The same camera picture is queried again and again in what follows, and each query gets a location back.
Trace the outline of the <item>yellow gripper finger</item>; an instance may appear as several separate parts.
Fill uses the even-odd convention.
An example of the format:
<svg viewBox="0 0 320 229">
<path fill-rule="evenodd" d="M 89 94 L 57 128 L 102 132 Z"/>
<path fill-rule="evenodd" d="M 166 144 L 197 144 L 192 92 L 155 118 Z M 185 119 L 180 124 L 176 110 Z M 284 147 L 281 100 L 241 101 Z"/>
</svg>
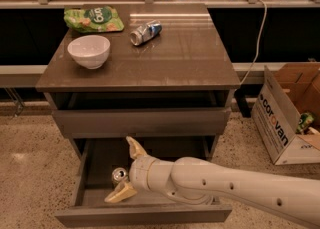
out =
<svg viewBox="0 0 320 229">
<path fill-rule="evenodd" d="M 129 155 L 133 160 L 136 160 L 140 156 L 145 156 L 147 154 L 141 144 L 133 137 L 127 136 L 126 141 L 129 144 Z"/>
<path fill-rule="evenodd" d="M 106 203 L 118 203 L 137 194 L 137 190 L 128 181 L 121 181 L 115 189 L 104 199 Z"/>
</svg>

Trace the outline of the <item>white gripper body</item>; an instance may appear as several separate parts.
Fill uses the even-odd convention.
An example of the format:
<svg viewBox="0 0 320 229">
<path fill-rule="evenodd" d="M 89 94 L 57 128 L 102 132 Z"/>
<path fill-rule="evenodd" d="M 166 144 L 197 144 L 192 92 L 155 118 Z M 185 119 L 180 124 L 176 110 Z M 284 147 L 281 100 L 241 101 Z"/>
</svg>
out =
<svg viewBox="0 0 320 229">
<path fill-rule="evenodd" d="M 138 191 L 168 193 L 173 189 L 170 179 L 173 163 L 144 155 L 139 156 L 131 165 L 129 179 Z"/>
</svg>

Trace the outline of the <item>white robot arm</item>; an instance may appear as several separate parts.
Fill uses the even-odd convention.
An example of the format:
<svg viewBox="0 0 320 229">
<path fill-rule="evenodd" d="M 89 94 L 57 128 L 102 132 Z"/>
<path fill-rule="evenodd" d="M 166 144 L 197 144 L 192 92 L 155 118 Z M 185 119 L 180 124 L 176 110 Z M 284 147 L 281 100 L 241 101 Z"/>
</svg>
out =
<svg viewBox="0 0 320 229">
<path fill-rule="evenodd" d="M 193 157 L 165 161 L 149 155 L 134 138 L 126 141 L 132 159 L 129 176 L 107 195 L 107 203 L 140 191 L 186 205 L 207 205 L 220 196 L 320 229 L 319 180 L 231 169 Z"/>
</svg>

